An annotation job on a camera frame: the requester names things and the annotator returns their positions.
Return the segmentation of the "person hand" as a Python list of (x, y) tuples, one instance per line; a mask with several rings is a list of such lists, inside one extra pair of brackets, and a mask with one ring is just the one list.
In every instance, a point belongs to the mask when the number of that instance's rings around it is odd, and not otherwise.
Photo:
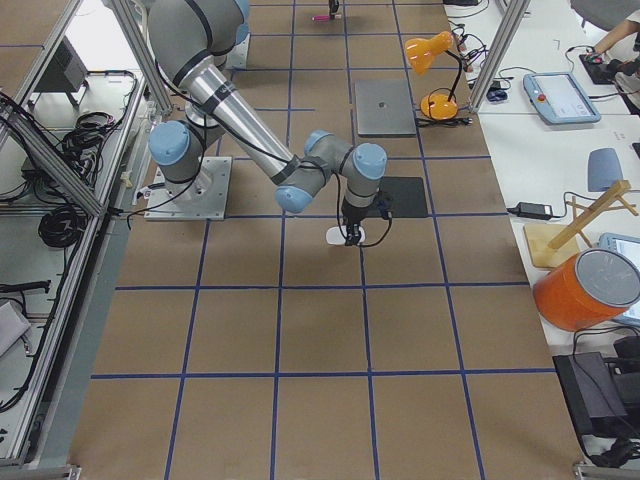
[(611, 48), (611, 43), (610, 42), (605, 42), (604, 40), (601, 40), (600, 42), (598, 42), (594, 46), (594, 52), (597, 55), (601, 55), (601, 54), (603, 54), (604, 52), (606, 52), (610, 48)]

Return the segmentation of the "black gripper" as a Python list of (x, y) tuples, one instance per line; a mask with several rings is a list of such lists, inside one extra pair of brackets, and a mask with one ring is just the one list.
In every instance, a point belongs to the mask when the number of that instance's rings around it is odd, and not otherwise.
[(364, 230), (359, 220), (343, 217), (343, 236), (346, 246), (360, 245), (364, 240)]

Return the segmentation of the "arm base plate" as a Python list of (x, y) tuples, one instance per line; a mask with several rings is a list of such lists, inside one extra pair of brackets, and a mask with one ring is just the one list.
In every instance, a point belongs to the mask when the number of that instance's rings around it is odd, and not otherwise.
[(245, 70), (247, 68), (250, 40), (251, 35), (247, 35), (226, 55), (224, 67), (227, 70)]
[(193, 184), (166, 182), (159, 167), (144, 218), (149, 221), (222, 221), (225, 218), (232, 169), (231, 157), (205, 157)]

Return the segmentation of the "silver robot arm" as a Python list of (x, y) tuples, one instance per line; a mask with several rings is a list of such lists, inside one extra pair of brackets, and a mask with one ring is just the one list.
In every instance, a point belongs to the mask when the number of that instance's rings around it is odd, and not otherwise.
[(386, 151), (316, 130), (302, 157), (291, 153), (219, 69), (242, 41), (248, 16), (245, 1), (156, 1), (150, 6), (147, 28), (158, 68), (188, 95), (185, 119), (152, 130), (153, 159), (165, 181), (182, 189), (198, 177), (199, 158), (208, 146), (229, 134), (275, 184), (276, 201), (290, 213), (304, 211), (330, 176), (342, 176), (343, 223), (331, 233), (347, 246), (363, 245), (361, 223), (377, 200)]

